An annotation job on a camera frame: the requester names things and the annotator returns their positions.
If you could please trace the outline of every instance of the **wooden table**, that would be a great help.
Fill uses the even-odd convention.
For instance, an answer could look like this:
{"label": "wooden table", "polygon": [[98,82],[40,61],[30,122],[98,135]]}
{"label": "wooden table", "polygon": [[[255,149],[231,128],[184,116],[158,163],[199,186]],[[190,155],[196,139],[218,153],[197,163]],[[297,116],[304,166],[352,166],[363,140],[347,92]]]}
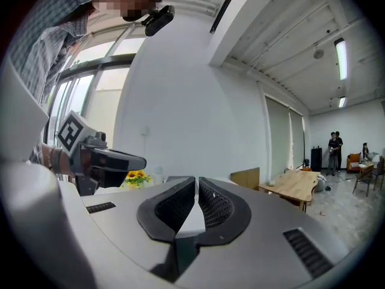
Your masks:
{"label": "wooden table", "polygon": [[281,197],[298,201],[300,209],[303,210],[306,202],[312,201],[312,190],[318,183],[317,176],[319,174],[321,173],[289,170],[274,179],[275,186],[260,184],[259,187],[266,193],[270,191]]}

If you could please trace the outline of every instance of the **chair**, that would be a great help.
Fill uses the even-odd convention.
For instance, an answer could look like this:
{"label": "chair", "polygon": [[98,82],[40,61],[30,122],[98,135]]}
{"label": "chair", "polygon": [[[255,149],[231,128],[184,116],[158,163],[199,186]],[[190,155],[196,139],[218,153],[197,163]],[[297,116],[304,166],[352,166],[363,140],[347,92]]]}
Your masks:
{"label": "chair", "polygon": [[364,182],[367,183],[368,185],[368,190],[366,191],[366,197],[369,194],[369,185],[372,180],[372,173],[373,173],[374,165],[370,165],[367,168],[365,168],[358,176],[357,176],[357,181],[354,186],[352,194],[354,194],[354,191],[356,190],[358,182]]}
{"label": "chair", "polygon": [[380,190],[383,188],[383,182],[384,182],[384,161],[385,161],[385,158],[381,157],[380,158],[380,162],[377,164],[377,170],[374,170],[373,171],[373,175],[375,176],[375,180],[374,180],[374,190],[375,190],[375,185],[377,183],[377,178],[378,176],[383,176],[382,180],[381,180],[381,186],[380,186]]}
{"label": "chair", "polygon": [[349,171],[360,171],[360,155],[358,154],[349,154],[348,159],[346,160],[346,170]]}

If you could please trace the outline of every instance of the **white curtain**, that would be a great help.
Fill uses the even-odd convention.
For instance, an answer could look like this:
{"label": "white curtain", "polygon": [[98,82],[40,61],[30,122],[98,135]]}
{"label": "white curtain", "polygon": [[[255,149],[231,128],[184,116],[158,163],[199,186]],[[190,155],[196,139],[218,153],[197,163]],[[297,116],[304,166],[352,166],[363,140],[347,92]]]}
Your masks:
{"label": "white curtain", "polygon": [[271,131],[271,178],[285,172],[290,149],[289,108],[266,98]]}
{"label": "white curtain", "polygon": [[291,127],[293,133],[293,155],[294,168],[303,164],[304,160],[304,132],[302,116],[295,111],[289,110],[291,118]]}

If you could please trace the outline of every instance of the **fluorescent light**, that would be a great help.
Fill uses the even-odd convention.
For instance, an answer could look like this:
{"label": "fluorescent light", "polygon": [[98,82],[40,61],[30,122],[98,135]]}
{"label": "fluorescent light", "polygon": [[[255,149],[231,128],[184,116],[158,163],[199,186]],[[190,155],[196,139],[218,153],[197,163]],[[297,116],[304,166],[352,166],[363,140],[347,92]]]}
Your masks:
{"label": "fluorescent light", "polygon": [[344,39],[338,39],[334,42],[334,45],[338,56],[339,78],[344,80],[348,77],[347,43]]}
{"label": "fluorescent light", "polygon": [[345,101],[346,101],[346,97],[342,96],[340,99],[339,99],[339,108],[343,107],[345,105]]}

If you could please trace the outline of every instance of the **window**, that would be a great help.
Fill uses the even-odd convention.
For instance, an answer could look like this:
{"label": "window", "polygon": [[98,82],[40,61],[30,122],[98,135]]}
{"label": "window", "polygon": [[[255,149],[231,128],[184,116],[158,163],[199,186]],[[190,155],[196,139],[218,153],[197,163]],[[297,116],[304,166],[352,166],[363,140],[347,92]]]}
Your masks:
{"label": "window", "polygon": [[72,63],[74,65],[75,63],[82,63],[85,61],[92,61],[95,59],[100,59],[106,56],[109,49],[112,47],[112,45],[115,42],[108,42],[96,45],[94,47],[87,48],[85,50],[82,50],[78,56],[75,58],[75,61]]}
{"label": "window", "polygon": [[129,67],[105,70],[100,77],[96,90],[121,90],[125,84]]}
{"label": "window", "polygon": [[118,48],[115,50],[114,55],[124,55],[124,54],[136,54],[139,51],[140,46],[142,46],[146,38],[135,38],[135,39],[125,39],[123,40]]}
{"label": "window", "polygon": [[64,63],[63,67],[61,68],[60,73],[61,73],[62,71],[64,71],[64,69],[66,68],[68,62],[71,60],[71,58],[72,58],[72,55],[69,56],[69,57],[67,57],[67,60],[66,60],[66,62]]}
{"label": "window", "polygon": [[71,95],[68,101],[64,117],[67,117],[71,110],[73,110],[77,114],[81,114],[84,99],[87,95],[88,88],[90,87],[93,78],[94,75],[90,75],[76,80],[75,85],[73,86],[71,91]]}
{"label": "window", "polygon": [[293,170],[296,167],[294,167],[293,123],[292,123],[290,113],[289,113],[289,125],[290,125],[290,149],[289,149],[288,169]]}
{"label": "window", "polygon": [[293,110],[289,110],[291,119],[291,131],[293,134],[293,159],[294,168],[303,164],[304,161],[304,130],[302,116]]}
{"label": "window", "polygon": [[[113,21],[116,21],[116,17],[112,17],[111,19]],[[123,27],[119,29],[108,30],[102,33],[96,33],[91,36],[88,41],[86,41],[83,49],[88,49],[108,42],[114,42],[118,39],[118,37],[120,37],[120,35],[124,32],[124,30],[126,30],[126,28],[127,27]]]}
{"label": "window", "polygon": [[87,108],[85,118],[88,124],[92,128],[106,133],[106,141],[110,148],[113,144],[120,95],[128,72],[129,67],[105,70]]}
{"label": "window", "polygon": [[71,81],[62,83],[59,87],[58,93],[56,94],[48,125],[47,144],[49,146],[53,146],[56,143],[55,135],[58,131],[58,128],[60,127],[58,120],[60,119],[61,109],[63,107],[64,99],[66,98],[70,85]]}
{"label": "window", "polygon": [[49,95],[46,96],[46,98],[45,98],[44,101],[42,102],[42,109],[44,110],[44,112],[45,112],[46,114],[48,114],[48,109],[49,109],[49,106],[51,105],[52,98],[54,97],[55,89],[56,89],[56,86],[54,85],[54,86],[52,87],[51,92],[49,93]]}
{"label": "window", "polygon": [[288,166],[290,153],[289,109],[266,98],[271,133],[271,179],[283,174]]}

